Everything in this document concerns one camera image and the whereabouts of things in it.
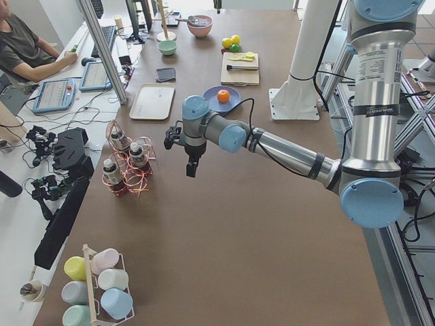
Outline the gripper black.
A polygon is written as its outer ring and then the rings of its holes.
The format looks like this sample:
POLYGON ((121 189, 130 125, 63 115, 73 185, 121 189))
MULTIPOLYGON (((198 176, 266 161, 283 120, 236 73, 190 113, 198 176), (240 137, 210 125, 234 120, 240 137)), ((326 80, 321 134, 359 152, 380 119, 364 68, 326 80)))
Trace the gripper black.
POLYGON ((188 177, 196 176, 197 164, 201 156, 206 152, 207 143, 200 145, 185 144, 184 150, 188 155, 188 163, 186 164, 186 175, 188 177))

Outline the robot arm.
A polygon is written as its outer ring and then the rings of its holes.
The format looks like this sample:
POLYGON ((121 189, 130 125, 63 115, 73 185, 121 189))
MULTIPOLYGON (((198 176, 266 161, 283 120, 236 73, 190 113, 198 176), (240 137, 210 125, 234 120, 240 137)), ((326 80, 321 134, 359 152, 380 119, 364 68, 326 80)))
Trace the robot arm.
POLYGON ((394 138, 400 112, 402 51, 414 37, 420 1, 352 1, 348 39, 358 58, 351 153, 333 160, 249 122, 227 120, 201 96, 182 105, 180 143, 196 174, 208 142, 234 153, 240 148, 270 158, 286 170, 322 183, 340 197, 343 212, 364 228, 384 228, 404 209, 394 138))

